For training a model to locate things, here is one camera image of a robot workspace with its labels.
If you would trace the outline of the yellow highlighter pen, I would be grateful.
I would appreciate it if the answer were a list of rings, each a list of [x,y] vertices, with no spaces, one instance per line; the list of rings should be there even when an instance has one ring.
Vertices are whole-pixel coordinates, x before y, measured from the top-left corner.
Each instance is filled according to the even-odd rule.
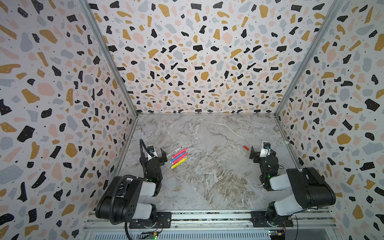
[[[174,165],[171,166],[171,169],[174,169],[176,168],[177,166],[179,166],[180,164],[182,164],[183,162],[185,162],[186,160],[188,159],[188,157],[178,161],[177,163],[175,163]]]

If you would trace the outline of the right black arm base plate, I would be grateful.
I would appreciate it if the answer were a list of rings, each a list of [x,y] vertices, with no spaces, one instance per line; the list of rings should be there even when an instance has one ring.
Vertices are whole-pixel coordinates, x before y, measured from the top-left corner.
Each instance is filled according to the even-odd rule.
[[[279,216],[267,211],[252,211],[251,222],[254,228],[267,228],[267,227],[293,227],[293,221],[289,216]]]

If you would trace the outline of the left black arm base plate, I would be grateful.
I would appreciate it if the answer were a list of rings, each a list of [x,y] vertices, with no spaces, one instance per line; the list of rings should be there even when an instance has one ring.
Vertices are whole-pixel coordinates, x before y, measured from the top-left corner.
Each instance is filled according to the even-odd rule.
[[[149,219],[133,220],[129,229],[169,229],[171,227],[172,212],[157,212]]]

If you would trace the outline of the pink highlighter pen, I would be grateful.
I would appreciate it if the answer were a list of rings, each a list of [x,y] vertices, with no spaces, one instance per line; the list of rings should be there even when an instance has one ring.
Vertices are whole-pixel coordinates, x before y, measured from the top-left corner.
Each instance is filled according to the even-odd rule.
[[[187,154],[188,154],[188,153],[184,152],[182,155],[179,155],[179,156],[177,156],[176,158],[174,158],[174,159],[171,161],[171,163],[172,163],[172,164],[177,163],[178,161],[180,161],[180,160],[182,160],[183,158],[185,158]]]

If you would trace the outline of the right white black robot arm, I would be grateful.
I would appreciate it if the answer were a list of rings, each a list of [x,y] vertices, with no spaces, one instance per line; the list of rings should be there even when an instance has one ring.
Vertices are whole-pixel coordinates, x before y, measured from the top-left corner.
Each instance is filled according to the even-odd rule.
[[[293,192],[282,200],[269,203],[263,217],[254,212],[254,224],[265,222],[271,227],[291,227],[292,215],[336,203],[335,192],[315,168],[286,169],[284,174],[279,174],[279,159],[269,142],[264,142],[260,151],[251,148],[250,159],[259,164],[260,182],[265,190]]]

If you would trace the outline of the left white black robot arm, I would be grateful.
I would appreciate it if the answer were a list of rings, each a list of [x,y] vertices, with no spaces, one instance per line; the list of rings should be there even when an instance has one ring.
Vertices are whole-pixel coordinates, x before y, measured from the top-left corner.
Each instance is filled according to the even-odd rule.
[[[157,207],[154,204],[140,203],[141,197],[156,197],[162,187],[161,166],[167,161],[167,154],[160,149],[158,156],[153,146],[149,153],[140,157],[144,177],[132,175],[116,176],[108,186],[96,206],[98,219],[111,224],[132,223],[134,228],[153,228],[158,224]]]

